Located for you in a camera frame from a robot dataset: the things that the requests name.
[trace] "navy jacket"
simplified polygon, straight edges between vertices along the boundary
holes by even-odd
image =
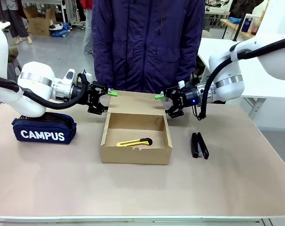
[[[97,80],[109,88],[148,93],[188,81],[204,12],[204,0],[94,0]]]

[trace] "cardboard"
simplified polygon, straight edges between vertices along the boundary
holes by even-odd
[[[55,11],[55,7],[49,8],[44,15],[39,13],[35,6],[24,8],[24,13],[30,24],[27,31],[35,35],[50,36],[50,21],[53,20],[53,23],[56,24]]]
[[[169,163],[172,142],[162,102],[154,94],[119,91],[112,97],[101,143],[102,162]],[[151,138],[153,144],[116,147],[117,142]]]

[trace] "black cable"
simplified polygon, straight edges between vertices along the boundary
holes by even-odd
[[[238,34],[239,34],[240,31],[242,30],[243,24],[244,24],[244,22],[245,22],[245,17],[246,17],[246,12],[243,12],[243,15],[242,15],[240,24],[239,24],[239,26],[238,26],[238,28],[237,28],[237,32],[236,32],[236,35],[235,35],[233,41],[237,41]]]
[[[204,119],[206,117],[206,104],[207,104],[208,91],[209,91],[209,88],[212,85],[215,77],[224,67],[226,67],[227,65],[229,65],[231,63],[232,63],[231,59],[228,58],[227,60],[223,61],[219,66],[217,66],[217,68],[209,76],[209,78],[205,84],[205,87],[203,89],[202,100],[201,100],[201,112],[198,116],[198,120]]]
[[[1,77],[0,77],[0,87],[9,89],[15,93],[18,93],[20,89],[16,82]]]
[[[237,58],[239,60],[247,60],[255,57],[260,57],[265,54],[269,54],[278,50],[281,50],[285,48],[285,39],[282,39],[280,41],[274,42],[272,44],[269,44],[267,46],[264,46],[262,48],[259,48],[257,50],[246,52],[246,53],[239,53]]]
[[[197,114],[198,114],[198,112],[197,112],[197,106],[195,105],[194,107],[195,107],[195,112],[196,112],[196,115],[197,115]]]
[[[193,110],[193,115],[194,115],[196,118],[198,118],[197,113],[195,113],[195,111],[194,111],[194,106],[192,106],[191,108],[192,108],[192,110]]]
[[[231,37],[230,37],[230,39],[232,39],[232,35],[233,35],[233,33],[235,32],[235,30],[236,30],[236,27],[237,27],[237,24],[235,25],[235,28],[233,29],[233,31],[232,31],[232,34],[231,34]]]
[[[251,52],[245,52],[245,53],[239,53],[237,56],[237,58],[239,60],[247,60],[247,59],[251,59],[251,58],[255,58],[255,57],[260,57],[281,49],[285,48],[285,39],[282,39],[280,41],[274,42],[272,44],[269,44],[267,46],[264,46],[262,48],[259,48],[257,50],[251,51]],[[224,62],[222,62],[214,71],[213,73],[209,76],[206,85],[204,87],[203,90],[203,97],[207,97],[208,95],[208,91],[210,89],[210,86],[212,84],[212,82],[214,81],[215,77],[217,76],[217,74],[227,65],[231,64],[232,61],[230,58],[228,58],[227,60],[225,60]],[[201,112],[198,116],[198,119],[203,119],[206,117],[206,104],[207,104],[207,98],[202,98],[201,101]]]
[[[88,81],[87,81],[86,75],[80,74],[79,76],[80,76],[81,81],[82,81],[81,92],[79,93],[79,95],[77,95],[74,99],[72,99],[69,102],[58,104],[58,103],[53,103],[53,102],[47,101],[47,100],[43,99],[42,97],[38,96],[37,94],[33,93],[30,89],[25,89],[23,95],[25,97],[28,97],[29,99],[37,102],[38,104],[40,104],[44,107],[51,108],[51,109],[62,110],[62,109],[70,108],[70,107],[77,104],[77,102],[84,96],[84,94],[88,88]]]

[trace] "beige table surface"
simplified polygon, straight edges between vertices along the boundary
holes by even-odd
[[[233,24],[229,19],[220,19],[220,21],[225,24],[228,27],[231,27],[232,29],[234,29],[235,31],[238,30],[238,24]],[[250,27],[248,29],[248,32],[243,32],[242,29],[240,30],[240,34],[243,35],[245,38],[247,39],[251,39],[254,37],[254,35],[251,34],[251,29],[252,27]]]
[[[170,119],[170,164],[101,163],[106,114],[87,106],[61,111],[78,123],[70,145],[16,141],[18,114],[0,106],[0,216],[285,215],[285,164],[238,107],[208,105],[197,121],[190,109]],[[193,159],[200,131],[208,160]]]

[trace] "yellow utility knife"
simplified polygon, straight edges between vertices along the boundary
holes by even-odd
[[[116,147],[130,147],[135,145],[152,145],[153,141],[150,138],[142,138],[139,140],[129,140],[116,143]]]

